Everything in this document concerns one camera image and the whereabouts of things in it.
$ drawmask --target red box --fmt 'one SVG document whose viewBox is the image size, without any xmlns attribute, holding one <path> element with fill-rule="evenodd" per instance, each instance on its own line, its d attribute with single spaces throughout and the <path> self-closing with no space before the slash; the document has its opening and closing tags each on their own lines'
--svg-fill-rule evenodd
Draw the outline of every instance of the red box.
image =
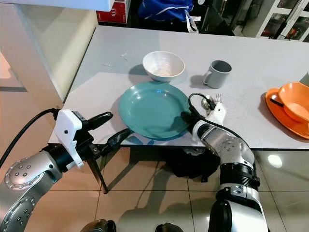
<svg viewBox="0 0 309 232">
<path fill-rule="evenodd" d="M 131 0 L 115 1 L 111 11 L 97 11 L 98 22 L 126 23 Z"/>
</svg>

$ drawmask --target glass cabinet door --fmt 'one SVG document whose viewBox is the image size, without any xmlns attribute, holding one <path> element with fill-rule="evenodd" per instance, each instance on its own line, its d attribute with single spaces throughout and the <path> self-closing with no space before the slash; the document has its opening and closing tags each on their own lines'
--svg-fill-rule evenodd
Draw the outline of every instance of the glass cabinet door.
<svg viewBox="0 0 309 232">
<path fill-rule="evenodd" d="M 281 0 L 278 8 L 292 9 L 299 0 Z"/>
<path fill-rule="evenodd" d="M 304 11 L 309 12 L 309 3 L 308 3 L 307 6 L 305 7 Z"/>
<path fill-rule="evenodd" d="M 287 17 L 287 14 L 273 14 L 267 23 L 262 36 L 270 38 L 274 37 L 280 25 L 287 19 Z"/>
<path fill-rule="evenodd" d="M 309 18 L 298 17 L 290 31 L 287 33 L 286 38 L 290 40 L 299 40 L 309 28 Z"/>
<path fill-rule="evenodd" d="M 307 35 L 307 37 L 304 39 L 304 42 L 309 43 L 309 35 Z"/>
</svg>

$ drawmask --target black cable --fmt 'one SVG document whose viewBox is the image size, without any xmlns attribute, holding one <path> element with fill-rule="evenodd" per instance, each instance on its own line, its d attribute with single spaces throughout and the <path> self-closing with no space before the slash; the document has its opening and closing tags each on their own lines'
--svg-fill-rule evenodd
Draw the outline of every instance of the black cable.
<svg viewBox="0 0 309 232">
<path fill-rule="evenodd" d="M 13 147 L 15 146 L 15 144 L 17 143 L 17 141 L 20 139 L 20 137 L 25 133 L 25 131 L 36 121 L 38 120 L 40 117 L 42 117 L 43 115 L 47 114 L 47 113 L 53 113 L 54 115 L 54 119 L 56 120 L 57 115 L 58 115 L 59 109 L 48 109 L 48 110 L 44 110 L 40 113 L 38 113 L 33 119 L 31 119 L 24 127 L 23 129 L 21 129 L 21 131 L 17 134 L 17 136 L 13 139 L 13 141 L 11 142 L 11 144 L 8 146 L 8 148 L 6 149 L 6 151 L 4 152 L 3 156 L 0 159 L 0 168 L 2 167 L 2 165 L 4 164 L 6 158 L 9 156 L 11 150 L 13 149 Z"/>
<path fill-rule="evenodd" d="M 192 103 L 191 103 L 191 98 L 192 98 L 194 95 L 199 95 L 199 96 L 201 96 L 201 97 L 204 98 L 204 99 L 206 99 L 206 96 L 203 95 L 203 94 L 201 94 L 201 93 L 192 93 L 192 94 L 190 94 L 190 96 L 189 96 L 189 98 L 188 98 L 188 101 L 189 101 L 189 105 L 190 105 L 191 110 L 194 111 L 194 113 L 196 114 L 197 117 L 199 117 L 200 120 L 203 120 L 203 121 L 205 121 L 205 122 L 207 122 L 207 123 L 209 123 L 209 124 L 211 124 L 211 125 L 213 125 L 213 126 L 219 127 L 219 128 L 221 128 L 221 129 L 223 129 L 223 130 L 226 130 L 226 131 L 230 132 L 231 134 L 233 134 L 234 136 L 236 136 L 236 137 L 242 139 L 242 140 L 246 143 L 246 141 L 245 141 L 243 138 L 241 138 L 241 136 L 238 135 L 236 132 L 232 131 L 231 129 L 229 129 L 229 128 L 227 128 L 227 127 L 221 126 L 221 125 L 219 125 L 219 124 L 217 124 L 217 123 L 208 121 L 204 116 L 202 116 L 202 115 L 197 111 L 197 109 L 192 105 Z"/>
</svg>

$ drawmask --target fork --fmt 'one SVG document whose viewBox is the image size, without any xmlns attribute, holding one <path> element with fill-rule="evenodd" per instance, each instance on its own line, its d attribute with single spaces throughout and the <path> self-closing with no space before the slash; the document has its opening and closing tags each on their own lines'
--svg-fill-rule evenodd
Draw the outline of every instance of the fork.
<svg viewBox="0 0 309 232">
<path fill-rule="evenodd" d="M 216 99 L 217 99 L 217 102 L 222 102 L 222 93 L 217 93 L 216 94 Z"/>
</svg>

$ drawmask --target orange bowl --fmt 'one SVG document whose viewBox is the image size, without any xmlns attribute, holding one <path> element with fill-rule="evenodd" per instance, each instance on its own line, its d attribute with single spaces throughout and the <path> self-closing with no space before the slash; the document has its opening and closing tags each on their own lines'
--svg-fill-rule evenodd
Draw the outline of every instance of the orange bowl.
<svg viewBox="0 0 309 232">
<path fill-rule="evenodd" d="M 309 122 L 309 87 L 293 82 L 283 85 L 278 92 L 288 116 L 299 122 Z"/>
</svg>

